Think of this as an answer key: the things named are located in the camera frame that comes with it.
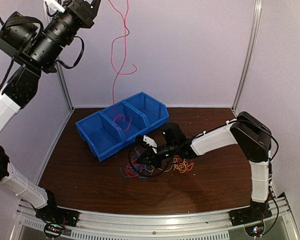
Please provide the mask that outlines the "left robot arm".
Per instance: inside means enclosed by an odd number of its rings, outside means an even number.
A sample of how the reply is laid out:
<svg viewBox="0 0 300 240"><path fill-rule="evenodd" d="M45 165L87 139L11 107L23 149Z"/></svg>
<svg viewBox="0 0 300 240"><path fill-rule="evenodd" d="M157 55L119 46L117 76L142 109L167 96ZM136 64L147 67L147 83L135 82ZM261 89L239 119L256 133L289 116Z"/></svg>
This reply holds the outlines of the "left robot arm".
<svg viewBox="0 0 300 240"><path fill-rule="evenodd" d="M79 29L94 25L100 1L47 0L54 10L47 26L31 16L14 12L0 29L0 49L19 68L7 73L0 85L0 133L9 121L36 95L42 73L55 73L55 64L65 46L77 37ZM20 174L0 146L0 183L6 184L17 196L28 201L51 222L62 218L54 194L38 187Z"/></svg>

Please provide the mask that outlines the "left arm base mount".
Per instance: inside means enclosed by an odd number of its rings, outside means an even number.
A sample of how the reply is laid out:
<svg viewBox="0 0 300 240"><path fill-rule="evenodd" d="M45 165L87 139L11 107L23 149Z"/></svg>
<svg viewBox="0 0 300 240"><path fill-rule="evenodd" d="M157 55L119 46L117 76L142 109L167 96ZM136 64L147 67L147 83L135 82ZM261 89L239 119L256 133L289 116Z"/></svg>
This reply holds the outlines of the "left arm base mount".
<svg viewBox="0 0 300 240"><path fill-rule="evenodd" d="M48 194L47 205L43 208L33 208L36 217L42 220L45 225L43 233L49 239L60 237L66 227L76 227L79 219L79 212L57 206L54 194Z"/></svg>

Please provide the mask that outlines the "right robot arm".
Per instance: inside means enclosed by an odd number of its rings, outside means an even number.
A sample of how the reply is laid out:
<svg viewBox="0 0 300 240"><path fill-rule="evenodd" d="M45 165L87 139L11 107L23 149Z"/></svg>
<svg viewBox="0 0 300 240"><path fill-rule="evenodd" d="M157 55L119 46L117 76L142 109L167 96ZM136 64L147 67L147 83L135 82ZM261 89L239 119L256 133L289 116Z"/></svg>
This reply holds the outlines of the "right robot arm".
<svg viewBox="0 0 300 240"><path fill-rule="evenodd" d="M210 131L186 138L180 126L168 122L161 128L164 145L147 135L139 135L135 144L144 149L137 163L158 169L163 160L179 156L193 160L204 154L230 145L238 145L248 160L251 169L252 193L246 210L249 220L258 220L267 209L269 187L272 183L272 133L248 112L241 112L236 118Z"/></svg>

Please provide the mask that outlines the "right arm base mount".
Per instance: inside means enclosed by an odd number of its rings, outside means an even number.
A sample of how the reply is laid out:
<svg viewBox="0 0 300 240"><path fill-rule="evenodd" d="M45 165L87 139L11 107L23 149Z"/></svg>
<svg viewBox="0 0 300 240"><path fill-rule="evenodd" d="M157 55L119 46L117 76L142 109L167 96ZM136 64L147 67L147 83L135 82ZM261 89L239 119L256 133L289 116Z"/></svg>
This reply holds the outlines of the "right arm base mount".
<svg viewBox="0 0 300 240"><path fill-rule="evenodd" d="M232 226L245 225L245 233L252 238L260 238L266 231L265 219L272 216L268 200L250 201L250 205L229 212Z"/></svg>

